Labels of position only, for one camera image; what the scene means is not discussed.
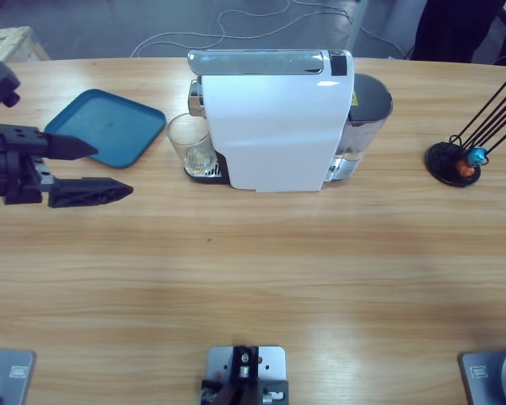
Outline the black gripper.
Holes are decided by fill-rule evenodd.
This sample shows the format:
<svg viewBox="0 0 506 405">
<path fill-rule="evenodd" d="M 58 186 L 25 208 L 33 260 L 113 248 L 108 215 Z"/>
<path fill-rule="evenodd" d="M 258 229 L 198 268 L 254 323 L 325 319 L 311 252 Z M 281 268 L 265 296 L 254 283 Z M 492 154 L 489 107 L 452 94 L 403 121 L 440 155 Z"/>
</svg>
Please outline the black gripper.
<svg viewBox="0 0 506 405">
<path fill-rule="evenodd" d="M 73 136 L 0 124 L 0 198 L 6 205 L 41 203 L 42 194 L 48 192 L 50 208 L 76 208 L 114 203 L 131 195 L 132 186 L 106 177 L 55 181 L 43 162 L 97 153 L 97 148 Z"/>
</svg>

